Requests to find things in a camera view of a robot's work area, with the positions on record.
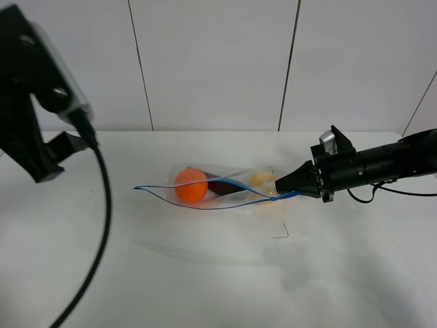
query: white tabletop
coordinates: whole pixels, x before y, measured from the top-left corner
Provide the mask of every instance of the white tabletop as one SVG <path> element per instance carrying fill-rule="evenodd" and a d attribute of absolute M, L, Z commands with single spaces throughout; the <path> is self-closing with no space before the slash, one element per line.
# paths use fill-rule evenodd
<path fill-rule="evenodd" d="M 435 327 L 436 200 L 384 191 L 364 205 L 296 197 L 231 210 L 176 208 L 131 190 L 176 163 L 272 165 L 311 158 L 319 133 L 99 133 L 113 229 L 90 289 L 64 327 Z M 347 133 L 357 150 L 394 133 Z M 104 215 L 91 151 L 34 184 L 0 158 L 0 327 L 47 327 L 94 258 Z M 433 176 L 393 187 L 437 192 Z M 370 187 L 356 194 L 370 196 Z M 289 236 L 286 236 L 284 224 Z"/>

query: small wire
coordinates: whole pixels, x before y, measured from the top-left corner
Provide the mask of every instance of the small wire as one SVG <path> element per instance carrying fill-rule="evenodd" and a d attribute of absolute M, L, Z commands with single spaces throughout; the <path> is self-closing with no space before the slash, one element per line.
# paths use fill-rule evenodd
<path fill-rule="evenodd" d="M 106 249 L 107 242 L 108 242 L 109 231 L 111 229 L 111 215 L 112 215 L 111 188 L 109 185 L 108 171 L 106 165 L 104 164 L 102 153 L 98 149 L 98 146 L 92 148 L 96 155 L 97 162 L 100 166 L 100 171 L 103 179 L 104 194 L 106 198 L 106 213 L 104 219 L 102 239 L 100 240 L 100 245 L 98 247 L 96 257 L 94 258 L 93 264 L 91 265 L 91 268 L 89 269 L 88 274 L 82 283 L 82 286 L 79 288 L 79 290 L 77 291 L 71 302 L 68 304 L 68 306 L 65 308 L 65 310 L 57 317 L 55 322 L 50 326 L 50 328 L 59 328 L 62 325 L 62 323 L 67 319 L 67 317 L 71 314 L 71 312 L 75 309 L 79 301 L 82 299 L 82 296 L 87 291 L 89 285 L 91 284 L 91 281 L 94 278 L 94 275 L 96 274 L 98 265 L 102 260 L 103 253 Z"/>
<path fill-rule="evenodd" d="M 356 200 L 357 202 L 361 203 L 361 204 L 368 204 L 370 202 L 373 201 L 373 199 L 375 198 L 375 192 L 378 189 L 382 189 L 385 191 L 390 191 L 391 193 L 397 193 L 400 195 L 407 195 L 407 196 L 417 196 L 417 197 L 437 197 L 437 193 L 409 193 L 407 191 L 399 191 L 399 190 L 394 190 L 394 189 L 390 189 L 390 188 L 386 188 L 383 187 L 383 185 L 387 184 L 387 183 L 391 183 L 389 181 L 385 181 L 385 182 L 378 182 L 376 184 L 371 184 L 371 186 L 373 186 L 373 189 L 371 190 L 371 199 L 370 200 L 361 200 L 358 197 L 356 197 L 350 189 L 348 189 L 348 193 L 350 195 L 350 197 L 352 197 L 354 200 Z"/>

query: silver metal piece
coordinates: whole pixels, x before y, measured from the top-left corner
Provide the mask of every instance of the silver metal piece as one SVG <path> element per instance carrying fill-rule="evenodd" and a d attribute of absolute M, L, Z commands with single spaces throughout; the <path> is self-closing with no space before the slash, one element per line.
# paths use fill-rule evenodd
<path fill-rule="evenodd" d="M 92 108 L 89 105 L 88 99 L 86 99 L 76 80 L 74 80 L 74 77 L 62 60 L 61 55 L 57 52 L 56 48 L 51 43 L 45 31 L 38 24 L 31 24 L 34 32 L 38 36 L 41 43 L 45 46 L 47 52 L 52 57 L 52 60 L 55 62 L 57 69 L 60 71 L 62 77 L 65 79 L 68 89 L 70 89 L 70 106 L 65 111 L 58 114 L 59 118 L 64 122 L 71 124 L 69 115 L 77 109 L 82 109 L 87 114 L 88 120 L 91 121 L 93 118 L 93 113 Z"/>
<path fill-rule="evenodd" d="M 52 89 L 52 91 L 58 98 L 65 98 L 66 96 L 68 96 L 67 91 L 65 91 L 65 89 L 63 89 L 62 87 L 56 87 Z"/>
<path fill-rule="evenodd" d="M 335 135 L 331 130 L 327 130 L 319 137 L 320 144 L 324 146 L 325 152 L 334 155 L 338 152 Z"/>
<path fill-rule="evenodd" d="M 36 44 L 35 40 L 26 34 L 21 34 L 18 39 L 25 46 L 34 46 Z"/>

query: plastic bag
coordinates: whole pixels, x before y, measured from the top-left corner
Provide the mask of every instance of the plastic bag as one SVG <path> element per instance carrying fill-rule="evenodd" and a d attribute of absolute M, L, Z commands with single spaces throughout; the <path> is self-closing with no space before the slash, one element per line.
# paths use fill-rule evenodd
<path fill-rule="evenodd" d="M 298 191 L 278 195 L 274 182 L 283 174 L 272 167 L 242 169 L 190 164 L 175 167 L 164 180 L 135 187 L 170 204 L 199 210 L 236 208 L 285 200 Z"/>

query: orange ball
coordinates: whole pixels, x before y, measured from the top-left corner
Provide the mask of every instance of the orange ball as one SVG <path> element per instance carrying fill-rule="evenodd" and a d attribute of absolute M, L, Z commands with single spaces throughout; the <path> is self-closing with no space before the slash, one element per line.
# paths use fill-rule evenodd
<path fill-rule="evenodd" d="M 205 197 L 208 191 L 208 182 L 206 182 L 206 175 L 200 169 L 193 169 L 187 167 L 176 176 L 175 184 L 183 185 L 197 181 L 205 181 L 186 186 L 176 187 L 175 192 L 180 200 L 192 204 L 200 202 Z"/>

